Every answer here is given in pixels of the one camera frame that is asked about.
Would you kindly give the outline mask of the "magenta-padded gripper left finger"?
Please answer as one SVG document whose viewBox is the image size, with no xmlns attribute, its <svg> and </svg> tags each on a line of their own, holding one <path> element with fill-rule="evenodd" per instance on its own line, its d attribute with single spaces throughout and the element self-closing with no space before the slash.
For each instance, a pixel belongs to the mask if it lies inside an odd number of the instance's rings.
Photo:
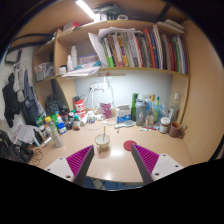
<svg viewBox="0 0 224 224">
<path fill-rule="evenodd" d="M 46 171 L 82 186 L 93 156 L 94 146 L 90 145 L 67 158 L 57 158 L 46 168 Z"/>
</svg>

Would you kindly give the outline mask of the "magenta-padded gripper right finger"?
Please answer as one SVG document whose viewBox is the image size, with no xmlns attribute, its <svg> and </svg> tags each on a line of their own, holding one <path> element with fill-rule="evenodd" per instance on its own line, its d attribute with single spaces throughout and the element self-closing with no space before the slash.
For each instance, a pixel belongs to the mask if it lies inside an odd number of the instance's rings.
<svg viewBox="0 0 224 224">
<path fill-rule="evenodd" d="M 183 169 L 168 154 L 157 154 L 137 144 L 132 145 L 131 153 L 145 185 Z"/>
</svg>

